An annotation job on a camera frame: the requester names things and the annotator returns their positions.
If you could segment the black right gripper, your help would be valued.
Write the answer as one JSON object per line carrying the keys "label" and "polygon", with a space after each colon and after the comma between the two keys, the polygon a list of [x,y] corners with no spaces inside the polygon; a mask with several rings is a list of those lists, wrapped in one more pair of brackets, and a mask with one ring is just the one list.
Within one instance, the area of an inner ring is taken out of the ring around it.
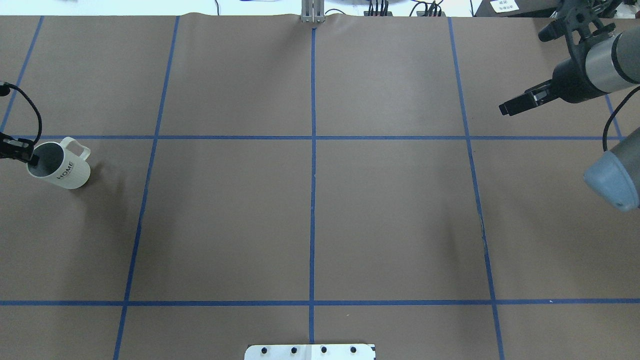
{"label": "black right gripper", "polygon": [[594,87],[572,58],[563,60],[554,68],[550,93],[547,89],[526,91],[498,105],[498,109],[503,116],[516,116],[553,101],[553,96],[571,104],[595,98]]}

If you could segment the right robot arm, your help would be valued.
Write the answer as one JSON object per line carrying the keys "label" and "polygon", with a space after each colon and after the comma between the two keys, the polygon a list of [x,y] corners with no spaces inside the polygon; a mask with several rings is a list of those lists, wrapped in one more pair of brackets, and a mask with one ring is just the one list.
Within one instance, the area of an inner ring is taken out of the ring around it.
{"label": "right robot arm", "polygon": [[560,21],[546,25],[538,34],[540,41],[564,37],[569,58],[554,68],[551,79],[505,101],[499,110],[503,116],[516,116],[554,100],[579,104],[629,90],[605,121],[601,157],[583,174],[594,193],[617,210],[629,212],[639,207],[639,130],[615,145],[610,144],[610,131],[618,126],[624,105],[639,93],[639,28],[618,34],[613,34],[614,29],[614,23],[595,30]]}

